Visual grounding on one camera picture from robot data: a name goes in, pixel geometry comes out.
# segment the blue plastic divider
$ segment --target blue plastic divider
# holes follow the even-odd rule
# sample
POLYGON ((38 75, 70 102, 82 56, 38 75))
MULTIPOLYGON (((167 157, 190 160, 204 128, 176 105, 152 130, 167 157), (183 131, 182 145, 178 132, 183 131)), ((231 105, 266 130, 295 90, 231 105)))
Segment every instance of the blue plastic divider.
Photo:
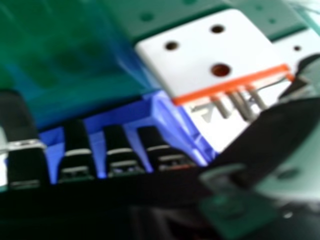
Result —
MULTIPOLYGON (((127 137, 140 156, 147 171, 153 171, 145 150, 139 139, 137 128, 157 126, 163 138, 177 149, 190 155, 199 166, 206 166, 217 153, 202 137, 196 126, 182 107, 172 104, 167 95, 160 91, 145 95, 143 100, 103 112, 84 119, 89 135, 94 160, 99 178, 106 178, 106 146, 102 133, 104 126, 121 124, 127 137)), ((42 132, 42 141, 47 144, 46 150, 51 182, 56 183, 57 167, 64 155, 64 134, 62 127, 42 132)))

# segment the screw hole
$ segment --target screw hole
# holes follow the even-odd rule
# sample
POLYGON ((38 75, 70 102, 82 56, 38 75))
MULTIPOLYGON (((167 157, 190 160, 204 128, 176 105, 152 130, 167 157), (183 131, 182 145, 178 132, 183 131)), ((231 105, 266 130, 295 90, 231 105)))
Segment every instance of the screw hole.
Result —
POLYGON ((215 25, 211 28, 211 32, 215 33, 215 34, 220 34, 223 31, 225 31, 225 27, 222 25, 215 25))
POLYGON ((143 22, 151 22, 155 16, 150 12, 144 12, 140 15, 140 19, 143 22))
POLYGON ((197 0, 183 0, 183 3, 185 5, 192 5, 195 4, 197 0))
POLYGON ((179 44, 175 41, 170 41, 165 45, 165 48, 169 51, 176 50, 179 44))
POLYGON ((226 64, 216 64, 211 68, 211 73, 216 77, 225 77, 231 72, 231 68, 226 64))
POLYGON ((298 174, 300 173, 300 171, 296 168, 290 168, 290 169, 286 169, 280 172, 276 173, 276 178, 280 181, 282 180, 290 180, 295 178, 298 174))
POLYGON ((299 52, 299 51, 301 51, 301 46, 294 46, 293 49, 294 49, 295 51, 299 52))
POLYGON ((270 18, 269 19, 269 23, 271 23, 271 24, 275 24, 277 21, 274 19, 274 18, 270 18))
POLYGON ((261 5, 257 5, 257 6, 255 6, 255 9, 258 11, 262 11, 264 9, 264 7, 261 5))

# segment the orange edge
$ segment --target orange edge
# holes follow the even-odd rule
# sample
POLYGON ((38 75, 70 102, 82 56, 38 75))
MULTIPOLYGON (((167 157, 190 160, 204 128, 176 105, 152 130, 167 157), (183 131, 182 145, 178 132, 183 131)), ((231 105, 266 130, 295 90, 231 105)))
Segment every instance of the orange edge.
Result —
POLYGON ((282 64, 279 66, 269 68, 267 70, 263 70, 263 71, 259 71, 259 72, 247 75, 247 76, 235 78, 233 80, 230 80, 225 83, 221 83, 219 85, 207 87, 207 88, 199 90, 199 91, 194 91, 192 93, 189 93, 189 94, 186 94, 183 96, 175 97, 172 99, 172 101, 175 105, 182 105, 187 102, 194 101, 196 99, 200 99, 200 98, 203 98, 206 96, 214 95, 216 93, 232 92, 235 89, 237 89, 238 86, 247 85, 251 82, 254 82, 254 81, 257 81, 260 79, 264 79, 264 78, 267 78, 267 77, 270 77, 272 75, 279 74, 282 72, 288 72, 288 71, 289 71, 289 67, 286 64, 282 64))

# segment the round hole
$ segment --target round hole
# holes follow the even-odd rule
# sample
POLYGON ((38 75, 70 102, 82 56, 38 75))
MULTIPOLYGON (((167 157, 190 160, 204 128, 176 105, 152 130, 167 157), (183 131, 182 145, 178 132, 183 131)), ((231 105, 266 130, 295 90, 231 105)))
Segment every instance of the round hole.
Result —
POLYGON ((197 0, 183 0, 183 3, 185 5, 192 5, 195 4, 197 0))
POLYGON ((179 44, 175 41, 171 41, 171 42, 168 42, 166 45, 165 45, 165 48, 169 51, 172 51, 172 50, 175 50, 177 49, 179 46, 179 44))
POLYGON ((231 68, 226 64, 217 64, 211 68, 211 73, 216 77, 225 77, 231 72, 231 68))
POLYGON ((269 23, 271 23, 271 24, 275 24, 277 21, 274 19, 274 18, 270 18, 269 19, 269 23))
POLYGON ((300 171, 296 168, 286 169, 276 173, 276 178, 278 180, 290 180, 295 178, 299 173, 300 171))
POLYGON ((301 47, 300 46, 294 46, 294 48, 293 48, 295 51, 300 51, 301 50, 301 47))
POLYGON ((211 28, 211 32, 215 34, 220 34, 225 30, 224 26, 221 25, 215 25, 211 28))
POLYGON ((143 22, 150 22, 155 18, 155 16, 150 12, 144 12, 140 15, 140 19, 143 22))
POLYGON ((262 11, 264 9, 264 7, 261 5, 257 5, 257 6, 255 6, 255 9, 258 11, 262 11))

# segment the white plastic block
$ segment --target white plastic block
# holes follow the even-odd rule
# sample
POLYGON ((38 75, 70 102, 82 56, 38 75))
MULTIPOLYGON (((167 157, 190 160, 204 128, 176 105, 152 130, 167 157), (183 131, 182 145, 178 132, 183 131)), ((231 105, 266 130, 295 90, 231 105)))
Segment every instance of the white plastic block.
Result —
POLYGON ((304 58, 320 54, 320 36, 312 29, 300 31, 274 42, 279 54, 289 65, 293 74, 304 58))
POLYGON ((272 43, 235 9, 144 39, 135 50, 177 105, 288 73, 272 43), (214 75, 218 64, 230 72, 214 75))

